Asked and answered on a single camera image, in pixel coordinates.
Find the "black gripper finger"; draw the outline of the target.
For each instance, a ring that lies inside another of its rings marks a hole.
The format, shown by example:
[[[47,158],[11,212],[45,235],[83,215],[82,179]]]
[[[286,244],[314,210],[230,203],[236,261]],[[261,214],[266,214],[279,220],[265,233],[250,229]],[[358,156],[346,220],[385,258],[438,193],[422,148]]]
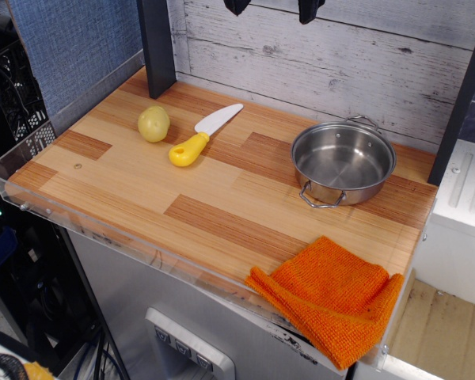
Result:
[[[299,22],[306,25],[313,21],[324,4],[325,0],[298,0]]]
[[[250,2],[250,0],[224,0],[225,7],[235,16],[239,16]]]

